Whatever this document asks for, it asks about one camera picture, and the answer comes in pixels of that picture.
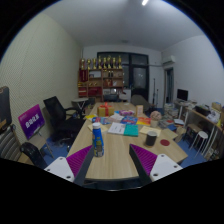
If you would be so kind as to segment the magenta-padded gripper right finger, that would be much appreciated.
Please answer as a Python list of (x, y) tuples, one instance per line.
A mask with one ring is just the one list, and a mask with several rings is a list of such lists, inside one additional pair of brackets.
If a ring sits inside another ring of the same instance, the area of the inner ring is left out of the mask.
[(156, 155), (134, 144), (129, 145), (129, 154), (143, 186), (182, 169), (167, 155)]

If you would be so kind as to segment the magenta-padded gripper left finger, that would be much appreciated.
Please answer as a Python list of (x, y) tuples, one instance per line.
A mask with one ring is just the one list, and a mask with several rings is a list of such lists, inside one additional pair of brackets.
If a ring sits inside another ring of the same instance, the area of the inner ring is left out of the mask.
[(83, 186), (93, 156), (93, 147), (87, 146), (67, 158), (58, 157), (45, 168), (45, 171), (75, 183), (78, 186)]

